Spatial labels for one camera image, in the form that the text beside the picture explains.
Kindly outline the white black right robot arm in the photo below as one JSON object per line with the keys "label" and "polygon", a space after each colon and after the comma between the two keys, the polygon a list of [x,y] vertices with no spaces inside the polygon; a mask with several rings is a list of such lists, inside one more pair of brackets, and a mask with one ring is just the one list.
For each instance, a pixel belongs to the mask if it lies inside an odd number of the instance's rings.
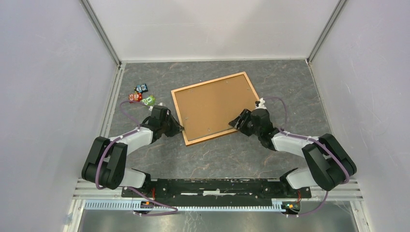
{"label": "white black right robot arm", "polygon": [[296,168],[282,176],[279,191],[285,197],[292,197],[304,187],[318,186],[331,191],[349,182],[357,172],[355,163],[332,134],[311,137],[276,128],[266,109],[245,109],[229,125],[246,136],[257,136],[265,148],[291,153],[306,160],[306,168]]}

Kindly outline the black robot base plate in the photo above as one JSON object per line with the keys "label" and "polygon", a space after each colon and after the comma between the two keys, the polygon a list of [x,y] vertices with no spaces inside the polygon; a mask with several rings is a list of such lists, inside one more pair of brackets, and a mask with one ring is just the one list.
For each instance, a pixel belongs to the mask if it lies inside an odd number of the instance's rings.
{"label": "black robot base plate", "polygon": [[138,191],[162,204],[177,206],[271,206],[273,199],[310,199],[309,187],[293,189],[279,179],[157,179]]}

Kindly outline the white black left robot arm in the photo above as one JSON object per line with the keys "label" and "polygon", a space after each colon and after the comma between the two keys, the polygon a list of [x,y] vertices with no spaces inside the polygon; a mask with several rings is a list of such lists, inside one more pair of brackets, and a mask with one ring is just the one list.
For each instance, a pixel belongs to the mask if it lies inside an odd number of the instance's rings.
{"label": "white black left robot arm", "polygon": [[97,137],[93,141],[81,177],[94,183],[97,189],[133,187],[140,197],[146,197],[152,191],[152,184],[147,181],[148,174],[126,168],[127,156],[154,143],[163,135],[173,137],[183,130],[167,107],[155,105],[151,115],[134,130],[117,137]]}

